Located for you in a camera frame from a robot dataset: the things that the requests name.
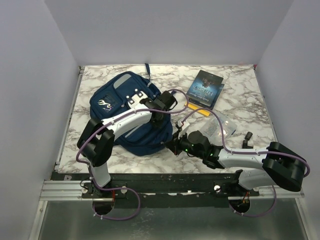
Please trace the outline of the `yellow notebook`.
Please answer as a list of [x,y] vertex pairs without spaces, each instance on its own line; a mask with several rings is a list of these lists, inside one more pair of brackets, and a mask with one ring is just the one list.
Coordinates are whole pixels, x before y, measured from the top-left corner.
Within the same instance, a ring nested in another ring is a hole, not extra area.
[[191,112],[188,113],[188,115],[187,115],[188,117],[190,117],[194,113],[198,113],[198,114],[205,116],[205,117],[209,117],[211,114],[210,109],[202,108],[202,107],[200,107],[194,103],[191,103],[191,102],[188,102],[188,103],[185,102],[184,106],[187,107],[188,109],[192,110],[192,113]]

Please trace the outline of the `dark cover paperback book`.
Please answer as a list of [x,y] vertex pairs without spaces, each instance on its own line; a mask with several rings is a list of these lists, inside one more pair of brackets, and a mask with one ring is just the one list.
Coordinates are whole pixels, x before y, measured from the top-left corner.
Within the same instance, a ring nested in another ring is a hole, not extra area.
[[224,88],[223,80],[223,77],[200,70],[186,93],[189,102],[212,110]]

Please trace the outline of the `navy blue student backpack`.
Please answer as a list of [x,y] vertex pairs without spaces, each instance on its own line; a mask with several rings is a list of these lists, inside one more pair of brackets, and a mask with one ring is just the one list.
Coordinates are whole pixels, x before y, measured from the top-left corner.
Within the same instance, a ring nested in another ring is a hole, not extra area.
[[[161,100],[161,91],[147,78],[132,71],[118,74],[91,97],[90,117],[107,119],[130,109],[127,96],[143,92],[151,100]],[[164,143],[170,141],[173,135],[171,115],[163,115],[163,123],[154,126],[151,122],[137,126],[118,137],[115,145],[120,145],[136,156],[146,156],[162,150]]]

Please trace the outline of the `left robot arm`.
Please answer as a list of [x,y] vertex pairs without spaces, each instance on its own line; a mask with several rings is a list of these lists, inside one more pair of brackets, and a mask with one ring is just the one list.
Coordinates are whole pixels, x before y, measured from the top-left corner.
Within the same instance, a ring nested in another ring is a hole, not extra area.
[[127,96],[126,103],[128,109],[119,114],[103,119],[91,118],[77,142],[76,161],[87,165],[93,191],[101,198],[111,191],[107,161],[121,136],[137,133],[134,143],[122,143],[121,146],[133,147],[146,155],[159,151],[172,137],[170,114],[177,100],[171,92],[164,91],[151,99],[138,91]]

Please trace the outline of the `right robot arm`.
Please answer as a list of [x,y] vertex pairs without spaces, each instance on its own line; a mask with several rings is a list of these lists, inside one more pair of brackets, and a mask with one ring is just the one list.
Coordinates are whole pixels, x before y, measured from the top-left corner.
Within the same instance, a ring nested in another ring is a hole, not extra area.
[[279,142],[271,142],[265,148],[227,150],[211,144],[197,130],[183,135],[174,133],[165,147],[176,156],[185,152],[199,158],[211,169],[241,168],[238,178],[230,183],[230,191],[236,196],[271,185],[299,192],[305,174],[309,173],[306,160]]

